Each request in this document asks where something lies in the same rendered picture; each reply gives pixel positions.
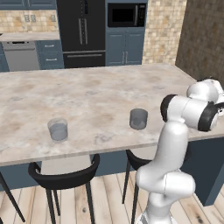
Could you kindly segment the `blue kitchen island base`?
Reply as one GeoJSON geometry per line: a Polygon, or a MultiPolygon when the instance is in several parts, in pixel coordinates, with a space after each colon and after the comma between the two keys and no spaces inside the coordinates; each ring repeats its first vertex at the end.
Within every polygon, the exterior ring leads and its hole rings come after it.
{"type": "MultiPolygon", "coordinates": [[[[224,184],[224,137],[192,141],[188,146],[190,156],[180,170],[195,179],[195,193],[201,204],[211,206],[224,184]]],[[[100,158],[96,176],[126,171],[124,150],[102,153],[100,158]]],[[[11,190],[38,185],[28,174],[28,164],[3,166],[0,172],[11,190]]]]}

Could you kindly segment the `blue tall cupboard unit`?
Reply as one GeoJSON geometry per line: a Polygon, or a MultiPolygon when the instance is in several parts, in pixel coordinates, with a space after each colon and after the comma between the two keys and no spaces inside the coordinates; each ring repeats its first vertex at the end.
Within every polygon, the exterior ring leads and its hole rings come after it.
{"type": "Polygon", "coordinates": [[[141,65],[148,0],[105,0],[106,65],[141,65]],[[144,27],[108,27],[108,3],[146,3],[144,27]]]}

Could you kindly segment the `black fridge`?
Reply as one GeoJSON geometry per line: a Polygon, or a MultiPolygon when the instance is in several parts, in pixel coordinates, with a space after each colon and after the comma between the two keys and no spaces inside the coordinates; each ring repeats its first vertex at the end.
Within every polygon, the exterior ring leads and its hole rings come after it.
{"type": "Polygon", "coordinates": [[[64,67],[105,66],[105,0],[57,0],[64,67]]]}

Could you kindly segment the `black chair with beige seat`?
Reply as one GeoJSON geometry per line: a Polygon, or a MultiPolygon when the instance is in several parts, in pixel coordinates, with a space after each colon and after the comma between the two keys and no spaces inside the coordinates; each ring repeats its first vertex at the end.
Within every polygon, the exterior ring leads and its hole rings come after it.
{"type": "MultiPolygon", "coordinates": [[[[122,203],[125,202],[125,198],[126,198],[130,168],[133,168],[135,171],[137,171],[141,166],[147,165],[150,162],[149,159],[142,159],[140,157],[137,157],[131,150],[126,150],[126,156],[127,156],[127,165],[126,165],[125,180],[124,180],[123,193],[122,193],[122,203]]],[[[135,222],[138,192],[139,192],[139,187],[135,185],[131,224],[134,224],[135,222]]]]}
{"type": "Polygon", "coordinates": [[[10,199],[10,202],[12,203],[12,205],[14,206],[14,208],[16,209],[17,211],[17,214],[19,215],[21,221],[23,223],[25,223],[25,218],[22,214],[22,212],[20,211],[19,207],[18,207],[18,203],[15,201],[12,193],[11,193],[11,190],[10,188],[7,186],[5,180],[4,180],[4,177],[2,175],[2,173],[0,172],[0,185],[3,187],[4,191],[6,192],[8,198],[10,199]]]}
{"type": "Polygon", "coordinates": [[[55,199],[57,213],[60,215],[60,205],[58,201],[58,190],[66,190],[78,186],[86,186],[87,202],[90,212],[91,224],[95,224],[95,215],[93,209],[92,193],[90,180],[95,176],[100,163],[100,155],[94,154],[91,165],[86,169],[69,172],[65,174],[42,174],[42,169],[36,162],[29,163],[29,175],[43,188],[45,188],[52,224],[56,224],[53,210],[53,199],[55,199]]]}

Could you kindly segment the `black microwave oven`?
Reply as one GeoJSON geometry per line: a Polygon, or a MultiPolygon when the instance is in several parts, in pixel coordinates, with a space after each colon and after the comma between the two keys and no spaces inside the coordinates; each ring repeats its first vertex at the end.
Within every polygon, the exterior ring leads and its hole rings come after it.
{"type": "Polygon", "coordinates": [[[144,27],[146,3],[108,3],[108,27],[144,27]]]}

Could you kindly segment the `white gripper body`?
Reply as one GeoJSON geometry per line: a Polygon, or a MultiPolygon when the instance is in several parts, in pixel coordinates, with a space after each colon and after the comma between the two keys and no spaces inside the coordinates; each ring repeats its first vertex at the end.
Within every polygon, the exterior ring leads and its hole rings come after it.
{"type": "Polygon", "coordinates": [[[216,108],[218,109],[219,116],[224,116],[224,102],[217,103],[216,108]]]}

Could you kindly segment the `glass of water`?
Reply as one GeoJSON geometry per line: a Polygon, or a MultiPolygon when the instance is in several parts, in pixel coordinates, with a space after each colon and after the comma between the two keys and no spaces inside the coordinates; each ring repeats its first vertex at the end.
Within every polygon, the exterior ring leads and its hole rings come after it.
{"type": "Polygon", "coordinates": [[[63,142],[67,140],[67,120],[64,118],[53,118],[47,124],[51,139],[56,142],[63,142]]]}
{"type": "Polygon", "coordinates": [[[134,130],[143,130],[147,125],[148,112],[142,108],[130,111],[129,126],[134,130]]]}

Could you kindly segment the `blue wall cupboards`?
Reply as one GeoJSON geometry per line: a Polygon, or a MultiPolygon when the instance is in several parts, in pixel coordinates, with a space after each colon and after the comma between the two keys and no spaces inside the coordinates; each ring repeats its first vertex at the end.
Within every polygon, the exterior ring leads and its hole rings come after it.
{"type": "Polygon", "coordinates": [[[55,10],[56,0],[0,0],[0,11],[55,10]]]}

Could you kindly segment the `blue base cupboard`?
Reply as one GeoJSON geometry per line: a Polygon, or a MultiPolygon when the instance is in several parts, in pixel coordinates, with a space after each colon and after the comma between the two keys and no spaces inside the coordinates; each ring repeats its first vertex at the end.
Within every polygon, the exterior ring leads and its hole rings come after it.
{"type": "Polygon", "coordinates": [[[3,45],[0,42],[0,73],[1,72],[9,72],[9,67],[4,54],[3,45]]]}

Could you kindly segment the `blue drawer unit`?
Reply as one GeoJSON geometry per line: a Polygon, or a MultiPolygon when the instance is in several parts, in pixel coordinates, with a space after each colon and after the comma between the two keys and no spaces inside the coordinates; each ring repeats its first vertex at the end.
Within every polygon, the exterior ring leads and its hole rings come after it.
{"type": "Polygon", "coordinates": [[[37,40],[35,45],[41,70],[64,68],[62,48],[59,40],[37,40]]]}

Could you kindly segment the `steel dishwasher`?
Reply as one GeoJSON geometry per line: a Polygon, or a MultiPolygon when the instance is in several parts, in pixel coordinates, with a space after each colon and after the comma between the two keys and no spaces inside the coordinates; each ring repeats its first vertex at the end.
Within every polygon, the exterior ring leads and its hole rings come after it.
{"type": "Polygon", "coordinates": [[[4,41],[2,45],[11,72],[39,70],[34,41],[4,41]]]}

